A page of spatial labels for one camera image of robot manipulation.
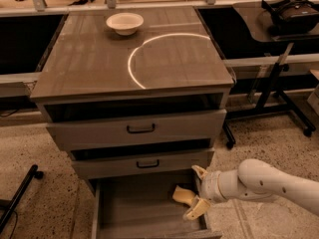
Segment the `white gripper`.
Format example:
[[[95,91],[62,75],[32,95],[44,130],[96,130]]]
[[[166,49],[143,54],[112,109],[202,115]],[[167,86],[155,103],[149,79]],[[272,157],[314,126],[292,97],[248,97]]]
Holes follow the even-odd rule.
[[[201,166],[193,165],[191,169],[196,173],[197,177],[201,180],[201,196],[195,196],[190,204],[190,207],[183,214],[184,220],[195,220],[203,215],[210,207],[210,202],[221,203],[222,194],[218,186],[218,178],[220,171],[207,172]]]

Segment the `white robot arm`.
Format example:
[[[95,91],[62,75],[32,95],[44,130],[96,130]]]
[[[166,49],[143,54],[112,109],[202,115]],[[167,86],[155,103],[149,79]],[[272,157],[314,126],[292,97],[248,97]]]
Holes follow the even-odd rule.
[[[264,161],[245,159],[229,171],[208,172],[197,165],[192,169],[201,185],[199,194],[191,199],[183,215],[185,220],[200,217],[211,204],[229,199],[263,201],[273,195],[319,215],[319,182],[285,173]]]

